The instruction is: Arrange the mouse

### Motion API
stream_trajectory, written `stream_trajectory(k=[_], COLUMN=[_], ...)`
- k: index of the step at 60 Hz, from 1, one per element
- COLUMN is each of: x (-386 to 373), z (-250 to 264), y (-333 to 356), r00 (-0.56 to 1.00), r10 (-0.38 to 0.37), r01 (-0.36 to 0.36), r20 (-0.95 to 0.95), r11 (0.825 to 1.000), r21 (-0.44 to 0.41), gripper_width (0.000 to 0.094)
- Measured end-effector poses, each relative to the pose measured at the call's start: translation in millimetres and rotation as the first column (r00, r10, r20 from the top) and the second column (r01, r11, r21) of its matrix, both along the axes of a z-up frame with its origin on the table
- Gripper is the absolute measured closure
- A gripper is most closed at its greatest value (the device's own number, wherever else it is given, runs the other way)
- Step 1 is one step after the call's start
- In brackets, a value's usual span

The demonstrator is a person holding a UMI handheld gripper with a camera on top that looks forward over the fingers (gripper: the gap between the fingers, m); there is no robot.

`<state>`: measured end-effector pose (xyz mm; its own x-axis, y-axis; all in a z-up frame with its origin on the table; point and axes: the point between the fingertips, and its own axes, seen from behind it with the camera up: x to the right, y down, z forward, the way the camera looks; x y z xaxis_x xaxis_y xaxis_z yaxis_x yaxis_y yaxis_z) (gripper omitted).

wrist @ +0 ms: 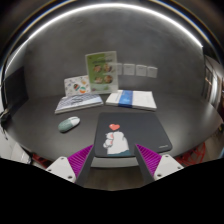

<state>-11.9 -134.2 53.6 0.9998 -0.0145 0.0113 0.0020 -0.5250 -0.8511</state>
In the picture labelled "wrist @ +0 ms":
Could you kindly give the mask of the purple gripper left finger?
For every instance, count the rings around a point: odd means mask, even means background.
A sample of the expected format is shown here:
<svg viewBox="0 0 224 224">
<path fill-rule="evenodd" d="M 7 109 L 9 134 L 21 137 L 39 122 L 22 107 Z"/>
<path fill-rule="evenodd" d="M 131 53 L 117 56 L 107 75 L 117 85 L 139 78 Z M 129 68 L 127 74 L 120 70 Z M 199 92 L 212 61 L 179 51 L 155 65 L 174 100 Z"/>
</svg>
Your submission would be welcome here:
<svg viewBox="0 0 224 224">
<path fill-rule="evenodd" d="M 94 150 L 90 145 L 69 157 L 59 157 L 46 170 L 76 185 L 84 186 L 93 158 Z"/>
</svg>

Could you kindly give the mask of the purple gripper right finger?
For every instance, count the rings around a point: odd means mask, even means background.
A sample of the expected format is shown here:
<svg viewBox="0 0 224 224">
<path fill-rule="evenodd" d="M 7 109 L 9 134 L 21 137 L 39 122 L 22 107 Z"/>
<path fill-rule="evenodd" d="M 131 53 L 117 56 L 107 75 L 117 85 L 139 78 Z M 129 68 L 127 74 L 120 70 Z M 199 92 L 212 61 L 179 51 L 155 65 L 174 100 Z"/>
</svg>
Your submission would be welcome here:
<svg viewBox="0 0 224 224">
<path fill-rule="evenodd" d="M 169 154 L 160 155 L 139 144 L 135 145 L 134 154 L 145 185 L 183 169 Z"/>
</svg>

